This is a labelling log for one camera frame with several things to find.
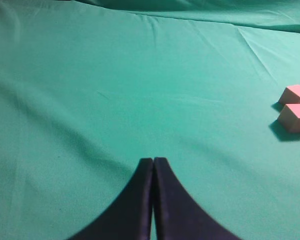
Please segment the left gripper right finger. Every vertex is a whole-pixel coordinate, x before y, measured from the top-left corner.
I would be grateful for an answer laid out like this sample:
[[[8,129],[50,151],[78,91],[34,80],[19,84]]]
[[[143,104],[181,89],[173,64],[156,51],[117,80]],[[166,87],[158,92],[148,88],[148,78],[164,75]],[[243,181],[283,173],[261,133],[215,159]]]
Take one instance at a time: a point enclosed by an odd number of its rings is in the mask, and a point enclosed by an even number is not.
[[[238,240],[189,195],[164,157],[154,159],[153,208],[158,240]]]

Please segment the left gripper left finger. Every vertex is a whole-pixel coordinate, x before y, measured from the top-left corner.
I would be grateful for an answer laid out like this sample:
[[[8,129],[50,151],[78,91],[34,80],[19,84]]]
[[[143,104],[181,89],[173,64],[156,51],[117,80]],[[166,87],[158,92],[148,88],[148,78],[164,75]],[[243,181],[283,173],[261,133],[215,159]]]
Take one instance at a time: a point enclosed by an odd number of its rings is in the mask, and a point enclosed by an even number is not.
[[[149,240],[153,160],[142,158],[127,185],[93,222],[71,240]]]

